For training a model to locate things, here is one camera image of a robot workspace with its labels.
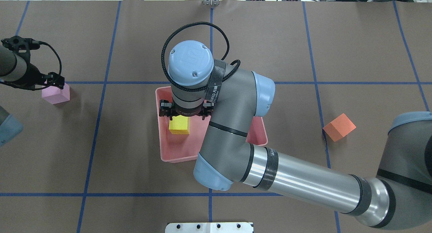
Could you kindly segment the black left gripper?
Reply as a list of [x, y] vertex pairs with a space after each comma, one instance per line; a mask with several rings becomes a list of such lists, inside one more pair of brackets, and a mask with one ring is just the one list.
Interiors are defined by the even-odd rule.
[[49, 72], [43, 74], [39, 72], [36, 66], [29, 66], [20, 81], [22, 82], [20, 87], [31, 91], [42, 90], [51, 86], [64, 89], [65, 85], [65, 78], [61, 76], [61, 70], [59, 70], [59, 73]]

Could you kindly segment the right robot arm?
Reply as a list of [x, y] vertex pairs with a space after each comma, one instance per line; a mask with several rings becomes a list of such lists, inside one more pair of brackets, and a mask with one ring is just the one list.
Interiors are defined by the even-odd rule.
[[328, 207], [371, 228], [402, 230], [431, 220], [431, 112], [397, 116], [376, 176], [362, 178], [279, 154], [246, 142], [253, 117], [273, 102], [274, 82], [238, 70], [199, 41], [182, 41], [163, 71], [172, 99], [160, 103], [160, 116], [211, 116], [193, 175], [205, 187], [229, 190], [241, 182]]

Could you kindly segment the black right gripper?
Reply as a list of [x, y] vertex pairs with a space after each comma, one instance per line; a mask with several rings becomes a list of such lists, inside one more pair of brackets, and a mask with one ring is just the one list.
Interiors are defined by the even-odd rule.
[[214, 111], [214, 103], [205, 101], [201, 105], [193, 108], [185, 108], [176, 104], [175, 102], [169, 102], [168, 100], [160, 99], [159, 100], [159, 116], [168, 117], [171, 121], [174, 117], [184, 116], [184, 117], [193, 117], [200, 116], [204, 121], [205, 118], [212, 115]]

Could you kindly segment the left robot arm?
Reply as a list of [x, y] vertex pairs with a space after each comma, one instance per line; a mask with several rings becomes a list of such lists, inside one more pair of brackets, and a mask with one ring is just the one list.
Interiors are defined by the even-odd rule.
[[[44, 41], [37, 41], [32, 38], [12, 36], [1, 40], [1, 63], [0, 77], [1, 84], [12, 88], [40, 91], [50, 87], [63, 90], [66, 83], [62, 74], [62, 62], [54, 48]], [[37, 50], [41, 45], [49, 47], [55, 54], [58, 63], [58, 72], [43, 74], [31, 63], [31, 51]]]

